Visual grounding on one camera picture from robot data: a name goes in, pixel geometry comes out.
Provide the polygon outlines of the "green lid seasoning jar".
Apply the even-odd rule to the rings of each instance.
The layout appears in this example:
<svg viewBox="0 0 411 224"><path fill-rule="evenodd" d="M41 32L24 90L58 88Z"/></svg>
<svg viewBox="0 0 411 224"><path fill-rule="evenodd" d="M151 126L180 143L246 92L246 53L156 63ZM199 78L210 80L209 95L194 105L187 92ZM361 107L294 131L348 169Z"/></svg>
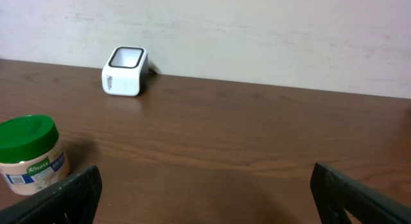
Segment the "green lid seasoning jar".
<svg viewBox="0 0 411 224"><path fill-rule="evenodd" d="M14 193L33 195L69 172L66 149L52 118L36 114L1 123L1 176Z"/></svg>

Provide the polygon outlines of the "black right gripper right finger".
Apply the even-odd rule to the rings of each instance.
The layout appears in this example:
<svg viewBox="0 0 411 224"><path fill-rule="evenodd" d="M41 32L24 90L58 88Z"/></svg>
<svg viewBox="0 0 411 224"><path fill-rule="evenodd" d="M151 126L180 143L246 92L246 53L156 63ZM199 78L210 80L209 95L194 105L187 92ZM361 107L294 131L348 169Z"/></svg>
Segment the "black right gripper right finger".
<svg viewBox="0 0 411 224"><path fill-rule="evenodd" d="M316 163L310 189L322 223L410 223L410 207L323 163Z"/></svg>

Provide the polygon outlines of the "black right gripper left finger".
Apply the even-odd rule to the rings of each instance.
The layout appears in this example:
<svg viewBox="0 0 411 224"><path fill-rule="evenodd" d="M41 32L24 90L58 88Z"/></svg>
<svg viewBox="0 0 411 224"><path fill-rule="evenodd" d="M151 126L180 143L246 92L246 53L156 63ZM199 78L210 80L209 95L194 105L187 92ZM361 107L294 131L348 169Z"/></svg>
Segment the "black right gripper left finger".
<svg viewBox="0 0 411 224"><path fill-rule="evenodd" d="M90 166L1 210L1 223L92 223L101 192L100 171Z"/></svg>

